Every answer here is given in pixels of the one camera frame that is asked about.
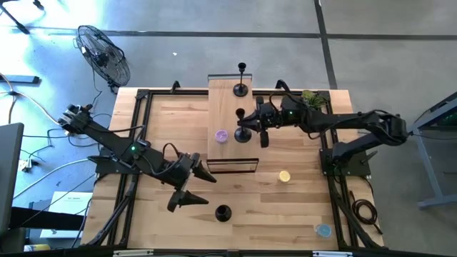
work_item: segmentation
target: concrete floor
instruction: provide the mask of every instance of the concrete floor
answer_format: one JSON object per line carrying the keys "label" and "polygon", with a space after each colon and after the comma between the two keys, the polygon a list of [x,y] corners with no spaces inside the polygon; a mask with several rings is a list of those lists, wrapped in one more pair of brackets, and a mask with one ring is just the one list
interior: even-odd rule
{"label": "concrete floor", "polygon": [[[74,48],[74,37],[49,36],[44,33],[46,28],[75,29],[91,24],[125,31],[318,32],[312,0],[42,2],[45,13],[31,1],[5,4],[24,24],[42,29],[30,36],[11,34],[9,26],[13,24],[1,15],[0,71],[40,76],[39,86],[18,84],[16,89],[33,96],[55,118],[67,104],[89,104],[96,92],[92,70]],[[457,34],[457,18],[453,15],[457,2],[451,0],[321,3],[328,33]],[[237,63],[244,61],[256,87],[271,88],[277,79],[284,79],[294,88],[329,88],[320,39],[112,36],[111,40],[126,52],[131,69],[128,86],[171,86],[175,80],[184,87],[206,86],[207,74],[236,73]],[[409,123],[456,91],[454,43],[329,41],[338,88],[350,91],[354,109],[385,109],[400,113]],[[95,112],[111,113],[115,96],[97,75],[96,85],[104,92]],[[1,109],[9,103],[8,97],[0,99]],[[6,114],[0,119],[4,124]],[[108,125],[109,117],[100,116],[97,121]],[[47,129],[55,128],[23,99],[16,103],[13,122],[25,123],[24,133],[28,135],[44,135]],[[53,135],[60,136],[61,132],[53,131]],[[66,139],[53,139],[52,143],[54,148],[39,154],[46,163],[31,173],[18,173],[16,192],[61,164],[97,152],[96,147],[70,146]],[[45,145],[46,139],[25,138],[22,148],[33,151]],[[425,211],[416,207],[416,202],[431,197],[432,191],[414,140],[377,150],[370,165],[386,245],[397,250],[457,256],[457,205]],[[15,199],[14,205],[50,199],[54,191],[69,190],[93,172],[92,163],[62,169]],[[92,183],[78,190],[91,191]]]}

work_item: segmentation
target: wooden table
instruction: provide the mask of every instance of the wooden table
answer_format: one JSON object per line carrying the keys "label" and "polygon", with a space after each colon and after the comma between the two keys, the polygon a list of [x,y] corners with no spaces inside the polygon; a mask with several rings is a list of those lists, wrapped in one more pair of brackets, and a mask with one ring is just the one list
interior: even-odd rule
{"label": "wooden table", "polygon": [[[110,129],[130,127],[137,89],[119,90]],[[330,95],[335,114],[353,111],[347,90],[330,90]],[[273,98],[277,106],[279,101],[279,97]],[[139,121],[143,120],[144,108],[143,105]],[[208,96],[155,96],[146,140],[159,150],[165,143],[172,142],[180,151],[199,152],[206,159],[208,109]],[[184,206],[170,213],[166,204],[172,187],[142,175],[131,221],[129,248],[337,249],[334,229],[330,238],[322,238],[314,230],[320,223],[334,227],[327,181],[321,175],[318,158],[320,141],[310,140],[294,127],[268,131],[270,146],[260,149],[258,145],[261,156],[256,173],[215,174],[217,183],[190,179],[187,189],[209,200],[208,205]],[[128,132],[119,135],[128,136]],[[351,141],[357,138],[357,133],[339,130],[338,137],[340,141]],[[175,158],[171,149],[167,149],[166,158]],[[288,183],[278,183],[281,170],[291,174]],[[91,240],[111,215],[119,177],[111,174],[96,184],[83,243]],[[364,180],[347,179],[348,188],[356,198],[373,202]],[[227,204],[233,211],[226,223],[220,223],[214,217],[214,211],[221,204]],[[124,215],[119,220],[118,239]],[[345,218],[342,223],[349,242]],[[383,244],[373,226],[363,227],[376,243]]]}

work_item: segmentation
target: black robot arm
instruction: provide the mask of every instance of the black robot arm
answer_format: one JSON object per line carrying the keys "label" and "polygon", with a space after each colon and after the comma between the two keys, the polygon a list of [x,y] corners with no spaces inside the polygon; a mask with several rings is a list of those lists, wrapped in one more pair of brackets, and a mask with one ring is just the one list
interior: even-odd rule
{"label": "black robot arm", "polygon": [[70,105],[59,119],[62,128],[70,133],[86,134],[109,150],[105,156],[90,156],[95,163],[110,163],[116,171],[112,173],[145,173],[175,188],[168,210],[173,212],[177,206],[207,204],[208,201],[183,191],[191,173],[199,179],[215,183],[216,179],[203,168],[199,153],[180,153],[178,159],[167,161],[164,154],[152,149],[148,141],[121,138],[113,131],[96,123],[89,113],[92,106]]}
{"label": "black robot arm", "polygon": [[357,114],[325,114],[311,108],[304,98],[287,92],[283,95],[281,107],[278,109],[271,102],[264,103],[263,97],[256,99],[256,110],[249,116],[238,121],[239,126],[260,133],[261,147],[268,146],[268,128],[282,126],[298,126],[307,133],[325,133],[329,129],[366,129],[371,133],[349,143],[336,143],[333,146],[334,162],[347,162],[352,155],[368,150],[381,144],[397,146],[406,141],[406,122],[399,115],[385,111],[373,110]]}

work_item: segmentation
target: green plant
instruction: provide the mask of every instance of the green plant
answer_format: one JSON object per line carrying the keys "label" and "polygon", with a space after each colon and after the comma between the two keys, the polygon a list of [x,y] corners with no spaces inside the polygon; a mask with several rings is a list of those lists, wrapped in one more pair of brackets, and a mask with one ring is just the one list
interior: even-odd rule
{"label": "green plant", "polygon": [[321,109],[321,107],[327,102],[324,97],[319,96],[317,93],[309,90],[303,90],[301,97],[303,97],[308,105],[315,110]]}

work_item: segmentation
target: wooden board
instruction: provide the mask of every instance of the wooden board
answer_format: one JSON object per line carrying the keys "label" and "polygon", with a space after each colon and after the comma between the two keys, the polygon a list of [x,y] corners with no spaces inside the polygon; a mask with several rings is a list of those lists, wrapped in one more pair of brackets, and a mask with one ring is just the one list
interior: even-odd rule
{"label": "wooden board", "polygon": [[[243,97],[235,96],[233,93],[233,85],[239,82],[239,79],[209,81],[208,159],[258,158],[257,133],[252,133],[251,140],[246,143],[239,143],[233,136],[238,128],[236,109],[244,109],[246,116],[252,114],[255,109],[255,105],[252,104],[251,80],[243,80],[249,88],[248,94]],[[228,132],[228,140],[225,143],[218,143],[215,137],[216,132],[221,129]],[[222,171],[245,171],[255,166],[256,164],[220,164],[216,167],[211,166],[211,170],[219,168]]]}
{"label": "wooden board", "polygon": [[[120,89],[110,129],[130,126],[136,90]],[[352,112],[347,91],[331,91],[331,100],[334,113]],[[279,104],[280,98],[274,97],[273,101]],[[155,96],[146,139],[157,149],[173,142],[180,151],[199,152],[207,158],[208,124],[200,121],[208,120],[208,114],[208,96]],[[319,237],[314,231],[320,223],[334,228],[328,186],[318,160],[320,141],[310,140],[293,127],[270,129],[269,135],[268,148],[258,145],[260,163],[256,173],[216,174],[217,183],[190,179],[187,189],[208,199],[209,205],[184,206],[170,213],[166,204],[172,187],[141,176],[129,248],[337,249],[334,229],[330,238]],[[338,137],[350,141],[357,133],[341,130]],[[166,158],[175,158],[172,150],[166,151]],[[291,174],[289,183],[277,181],[281,170]],[[118,184],[119,176],[114,174],[96,184],[83,242],[92,239],[111,215]],[[373,202],[365,181],[348,178],[348,187],[356,198]],[[226,223],[214,217],[221,204],[233,211]],[[124,216],[120,221],[118,238]],[[347,235],[347,222],[344,218],[342,222]],[[383,244],[373,226],[363,227],[375,242]]]}

